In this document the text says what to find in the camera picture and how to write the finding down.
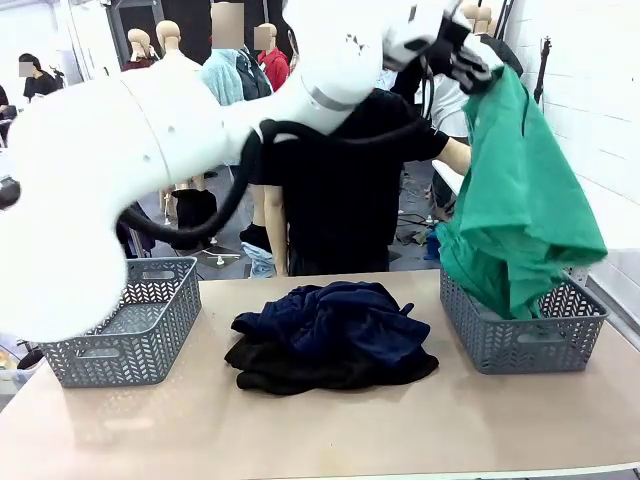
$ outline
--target gray basket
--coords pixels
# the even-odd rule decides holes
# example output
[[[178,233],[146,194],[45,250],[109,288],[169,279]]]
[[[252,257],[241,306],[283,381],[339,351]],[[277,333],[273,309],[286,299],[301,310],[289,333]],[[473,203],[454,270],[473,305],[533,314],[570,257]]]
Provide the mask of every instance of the gray basket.
[[[200,312],[196,259],[129,260],[115,311],[82,337],[40,345],[63,387],[162,382]]]
[[[472,301],[444,270],[440,299],[475,368],[484,374],[582,371],[609,314],[571,279],[538,301],[544,319],[504,320]]]

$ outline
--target green shirt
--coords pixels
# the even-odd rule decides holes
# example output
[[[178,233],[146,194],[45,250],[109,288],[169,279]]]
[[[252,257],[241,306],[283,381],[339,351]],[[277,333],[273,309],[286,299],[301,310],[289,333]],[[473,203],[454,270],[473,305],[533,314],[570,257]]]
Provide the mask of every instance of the green shirt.
[[[589,203],[549,126],[509,67],[465,107],[472,145],[450,224],[437,233],[449,276],[503,318],[531,318],[563,268],[607,255]]]

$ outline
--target person's arm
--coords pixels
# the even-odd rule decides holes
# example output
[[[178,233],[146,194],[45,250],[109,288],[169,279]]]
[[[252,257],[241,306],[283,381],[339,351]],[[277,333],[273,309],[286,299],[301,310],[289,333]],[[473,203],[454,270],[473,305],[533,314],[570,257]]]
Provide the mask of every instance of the person's arm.
[[[451,170],[460,175],[466,175],[471,166],[471,147],[450,138],[438,160],[446,163]]]
[[[267,226],[269,244],[273,253],[276,273],[279,277],[286,277],[287,262],[287,221],[284,215],[284,201],[282,187],[265,185],[264,187],[264,217]]]

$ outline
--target basket handle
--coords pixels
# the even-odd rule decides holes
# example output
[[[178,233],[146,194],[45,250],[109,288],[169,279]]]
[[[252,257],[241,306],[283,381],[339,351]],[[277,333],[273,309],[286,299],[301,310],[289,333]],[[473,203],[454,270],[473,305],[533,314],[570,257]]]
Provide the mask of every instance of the basket handle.
[[[76,361],[91,361],[91,360],[113,360],[115,358],[119,358],[122,356],[122,352],[120,351],[120,349],[115,348],[115,347],[106,347],[106,348],[100,348],[100,347],[96,347],[95,345],[93,345],[91,342],[87,341],[87,340],[82,340],[82,339],[77,339],[75,341],[76,344],[76,349],[73,352],[73,359]],[[81,355],[81,352],[84,350],[107,350],[110,353],[106,354],[106,355],[100,355],[99,357],[83,357]]]
[[[559,333],[523,333],[516,339],[518,343],[537,344],[541,343],[565,343],[567,338]]]

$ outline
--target garment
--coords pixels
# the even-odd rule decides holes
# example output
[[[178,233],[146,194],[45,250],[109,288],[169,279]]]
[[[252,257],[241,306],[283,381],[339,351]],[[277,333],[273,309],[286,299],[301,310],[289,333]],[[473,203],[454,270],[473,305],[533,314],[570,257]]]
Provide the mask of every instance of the garment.
[[[240,241],[271,253],[271,245],[269,244],[266,227],[259,227],[251,223],[246,229],[240,232]]]
[[[465,107],[472,145],[456,214],[440,224],[449,276],[503,318],[531,318],[562,269],[607,255],[578,180],[509,67]]]
[[[178,214],[178,228],[195,228],[205,223],[218,212],[216,196],[209,190],[185,189],[171,193],[178,200],[176,213]],[[212,237],[203,237],[194,241],[180,241],[171,244],[176,250],[195,250],[201,245],[207,247]]]
[[[342,275],[348,273],[377,273],[389,271],[389,248],[380,245],[378,249],[367,248],[349,252],[339,257],[326,256],[322,261],[298,252],[295,244],[289,246],[289,275],[308,277],[314,275]]]
[[[148,215],[142,209],[142,207],[138,202],[134,202],[129,206],[129,208],[135,210],[136,213],[138,213],[139,215],[142,215],[144,218],[149,220]],[[118,241],[122,245],[122,248],[125,252],[125,256],[128,259],[138,258],[137,255],[133,252],[133,249],[131,248],[133,241],[131,239],[129,227],[122,220],[118,220],[118,222],[116,223],[116,236],[118,237]],[[151,250],[153,250],[156,247],[155,239],[142,232],[138,232],[138,239],[140,240],[140,245],[142,246],[142,248],[147,252],[151,252]]]
[[[49,95],[57,90],[56,81],[47,72],[42,72],[42,75],[38,78],[27,77],[24,82],[23,95],[31,100],[36,94]]]
[[[408,318],[412,308],[378,283],[298,287],[238,316],[231,328],[245,338],[225,359],[245,371],[240,388],[279,394],[415,381],[438,364],[422,349],[430,327]]]
[[[154,61],[149,58],[138,58],[137,60],[130,60],[124,64],[122,71],[138,70],[139,68],[149,68],[154,64]]]
[[[387,367],[353,346],[322,360],[291,353],[276,341],[244,336],[225,356],[229,365],[242,370],[236,378],[242,390],[260,390],[272,395],[298,395],[322,388],[361,390],[376,385],[407,385],[429,376],[438,359],[422,348]]]
[[[369,138],[420,120],[399,96],[376,89],[333,135]],[[435,158],[448,141],[427,121],[414,132],[384,148],[354,151],[290,140],[267,149],[256,182],[282,187],[289,241],[299,255],[339,265],[377,256],[393,242],[403,163]]]
[[[268,97],[273,93],[269,79],[258,66],[255,59],[244,49],[238,50],[236,70],[242,81],[242,92],[245,100],[256,100]]]
[[[211,56],[200,71],[200,78],[223,107],[244,100],[237,58],[236,50],[211,49]]]
[[[276,264],[271,252],[242,242],[240,244],[244,253],[251,259],[251,274],[249,278],[272,278],[276,276]]]
[[[271,82],[273,91],[277,92],[289,78],[289,59],[278,47],[275,47],[268,54],[266,51],[261,52],[258,55],[258,63],[264,63],[267,78]]]

